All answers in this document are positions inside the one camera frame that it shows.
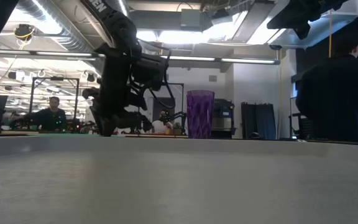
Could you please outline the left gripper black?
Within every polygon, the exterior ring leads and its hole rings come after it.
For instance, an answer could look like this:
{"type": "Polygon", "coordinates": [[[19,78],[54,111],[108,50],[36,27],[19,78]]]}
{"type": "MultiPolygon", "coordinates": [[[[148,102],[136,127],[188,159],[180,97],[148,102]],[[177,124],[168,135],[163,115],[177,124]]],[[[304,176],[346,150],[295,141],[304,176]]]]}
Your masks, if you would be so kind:
{"type": "Polygon", "coordinates": [[[127,85],[130,68],[141,56],[140,44],[112,48],[104,43],[95,52],[105,55],[99,93],[90,106],[99,134],[111,137],[116,126],[120,129],[137,128],[144,131],[152,129],[152,123],[145,115],[137,111],[125,110],[131,92],[131,88],[127,85]]]}

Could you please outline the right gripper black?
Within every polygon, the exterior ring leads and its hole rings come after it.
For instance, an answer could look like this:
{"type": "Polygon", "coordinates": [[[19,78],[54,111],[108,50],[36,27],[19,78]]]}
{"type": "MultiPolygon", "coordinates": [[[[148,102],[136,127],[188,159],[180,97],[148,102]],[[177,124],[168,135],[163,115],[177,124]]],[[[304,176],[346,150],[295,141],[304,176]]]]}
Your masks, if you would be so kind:
{"type": "Polygon", "coordinates": [[[310,31],[308,21],[321,17],[321,5],[317,0],[290,0],[268,23],[268,29],[293,29],[300,40],[310,31]]]}

